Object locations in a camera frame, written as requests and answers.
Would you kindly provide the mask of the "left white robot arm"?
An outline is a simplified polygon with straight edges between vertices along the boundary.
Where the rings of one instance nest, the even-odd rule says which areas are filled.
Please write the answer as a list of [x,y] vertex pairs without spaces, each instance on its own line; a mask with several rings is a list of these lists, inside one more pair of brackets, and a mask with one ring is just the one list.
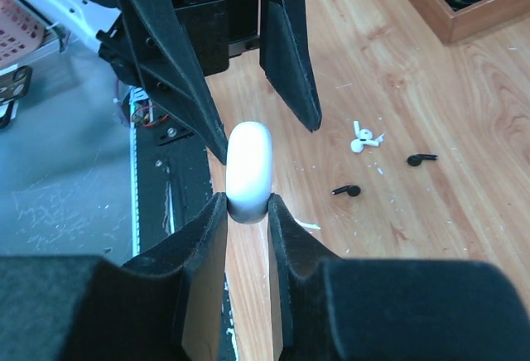
[[322,112],[311,67],[306,0],[24,0],[106,60],[125,84],[196,134],[219,161],[228,139],[206,79],[259,53],[276,92],[309,130]]

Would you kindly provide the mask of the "white earbud charging case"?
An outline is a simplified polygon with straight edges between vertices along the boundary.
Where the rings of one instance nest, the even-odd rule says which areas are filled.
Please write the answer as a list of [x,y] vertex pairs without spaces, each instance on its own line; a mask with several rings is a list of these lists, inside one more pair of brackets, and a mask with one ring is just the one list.
[[243,122],[231,132],[225,193],[234,221],[255,224],[266,215],[272,193],[272,137],[264,124]]

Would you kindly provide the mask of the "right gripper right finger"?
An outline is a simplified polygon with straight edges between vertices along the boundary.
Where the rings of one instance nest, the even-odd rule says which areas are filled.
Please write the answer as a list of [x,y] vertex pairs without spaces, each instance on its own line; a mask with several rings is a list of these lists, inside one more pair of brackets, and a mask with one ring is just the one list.
[[493,264],[341,258],[268,201],[276,360],[526,360],[529,317]]

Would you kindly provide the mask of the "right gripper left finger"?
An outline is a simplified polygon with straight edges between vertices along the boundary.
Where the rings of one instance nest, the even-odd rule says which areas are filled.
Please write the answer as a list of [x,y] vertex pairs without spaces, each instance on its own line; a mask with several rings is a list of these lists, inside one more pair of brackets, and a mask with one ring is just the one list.
[[227,198],[121,266],[95,255],[1,260],[4,360],[215,360]]

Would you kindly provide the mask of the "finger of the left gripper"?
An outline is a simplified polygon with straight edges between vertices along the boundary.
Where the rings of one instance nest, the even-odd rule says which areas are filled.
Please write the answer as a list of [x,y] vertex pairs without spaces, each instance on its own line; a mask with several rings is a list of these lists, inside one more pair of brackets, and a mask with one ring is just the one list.
[[261,0],[259,64],[304,127],[318,130],[322,112],[309,53],[306,0]]
[[166,114],[200,137],[222,164],[228,139],[186,29],[171,0],[117,0],[125,39],[105,45],[133,63],[142,87]]

